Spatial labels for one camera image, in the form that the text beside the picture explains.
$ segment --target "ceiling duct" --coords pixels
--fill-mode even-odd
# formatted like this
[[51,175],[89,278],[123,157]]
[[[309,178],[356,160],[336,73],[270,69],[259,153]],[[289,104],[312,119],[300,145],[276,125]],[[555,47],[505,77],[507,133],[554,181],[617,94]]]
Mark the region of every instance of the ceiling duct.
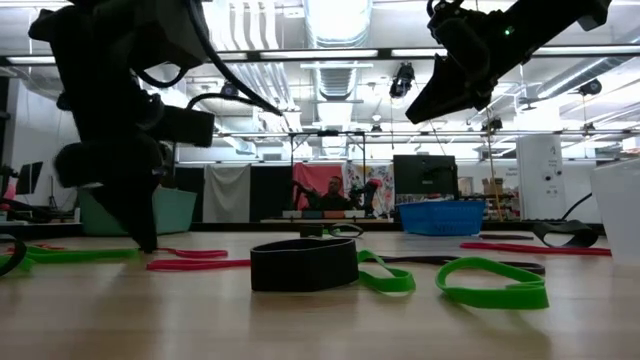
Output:
[[[305,0],[305,23],[309,47],[315,49],[364,47],[369,34],[372,7],[372,0]],[[354,62],[334,61],[327,64],[354,64]],[[346,100],[355,87],[356,76],[355,68],[315,70],[318,92],[327,100]]]
[[[635,28],[623,37],[616,39],[614,43],[640,44],[640,27]],[[610,56],[599,59],[585,59],[577,65],[562,72],[560,75],[540,85],[536,94],[540,99],[556,97],[566,93],[567,91],[578,88],[580,85],[617,68],[631,59],[633,59],[633,57],[630,56]]]

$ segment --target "black elastic band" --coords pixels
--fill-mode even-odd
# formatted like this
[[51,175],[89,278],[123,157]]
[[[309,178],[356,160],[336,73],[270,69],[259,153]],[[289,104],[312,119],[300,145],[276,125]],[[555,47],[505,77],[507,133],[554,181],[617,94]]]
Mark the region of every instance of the black elastic band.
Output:
[[[589,248],[598,241],[598,233],[578,220],[571,220],[560,225],[536,224],[532,231],[540,241],[551,248]],[[573,238],[564,245],[556,246],[544,240],[544,237],[549,233],[569,234],[573,235]]]
[[[357,234],[343,234],[343,232],[352,232],[355,231]],[[360,237],[364,234],[364,230],[360,226],[354,224],[334,224],[329,228],[329,235],[338,238],[354,238]]]
[[303,225],[300,226],[300,237],[322,237],[324,233],[324,226],[322,225]]
[[[427,264],[427,265],[437,265],[443,266],[445,264],[450,263],[451,261],[460,259],[457,256],[380,256],[384,262],[387,264],[392,263],[417,263],[417,264]],[[544,275],[546,273],[546,269],[544,266],[536,263],[527,263],[527,262],[518,262],[518,261],[499,261],[499,263],[504,265],[513,266],[519,269],[527,270],[534,274]]]
[[10,235],[2,235],[0,242],[10,242],[14,244],[13,254],[4,265],[0,266],[0,276],[3,276],[18,267],[22,260],[24,260],[27,256],[27,245]]
[[318,291],[358,277],[355,239],[295,239],[251,249],[254,291]]

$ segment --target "wall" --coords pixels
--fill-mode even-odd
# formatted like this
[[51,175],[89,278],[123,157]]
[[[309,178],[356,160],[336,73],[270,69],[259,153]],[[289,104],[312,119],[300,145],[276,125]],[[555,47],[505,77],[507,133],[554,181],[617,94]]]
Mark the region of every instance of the wall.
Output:
[[79,140],[71,113],[56,107],[53,100],[29,91],[19,79],[12,79],[9,90],[8,112],[3,163],[20,171],[20,167],[43,161],[43,168],[34,194],[20,195],[18,201],[31,205],[49,205],[51,179],[53,196],[59,207],[70,209],[75,190],[63,189],[55,180],[53,158],[67,144]]

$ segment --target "ceiling light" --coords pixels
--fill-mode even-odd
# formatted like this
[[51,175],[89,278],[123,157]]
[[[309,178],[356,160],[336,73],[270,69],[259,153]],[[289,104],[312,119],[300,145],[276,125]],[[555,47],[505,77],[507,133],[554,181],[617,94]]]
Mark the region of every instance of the ceiling light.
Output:
[[356,63],[356,64],[331,64],[331,63],[312,63],[312,64],[300,64],[300,69],[304,70],[316,70],[316,69],[370,69],[373,67],[372,63]]
[[304,50],[304,51],[265,51],[260,53],[263,60],[278,59],[343,59],[343,58],[372,58],[378,56],[378,50],[362,49],[362,50]]
[[220,51],[218,56],[222,61],[239,61],[247,60],[247,53],[238,51]]
[[410,57],[435,57],[436,55],[446,56],[447,50],[442,49],[396,49],[391,50],[392,57],[410,58]]
[[640,55],[639,45],[585,45],[585,46],[544,46],[534,56],[614,56]]
[[0,1],[0,8],[62,8],[68,1]]
[[55,65],[53,56],[10,56],[7,60],[13,65]]

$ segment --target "teal bin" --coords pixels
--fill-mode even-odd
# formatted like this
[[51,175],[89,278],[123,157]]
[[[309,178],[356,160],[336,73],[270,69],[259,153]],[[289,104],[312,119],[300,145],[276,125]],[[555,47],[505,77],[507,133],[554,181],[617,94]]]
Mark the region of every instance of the teal bin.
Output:
[[[189,231],[196,193],[158,188],[153,194],[153,213],[158,235]],[[124,236],[126,231],[88,190],[78,190],[84,233],[89,236]]]

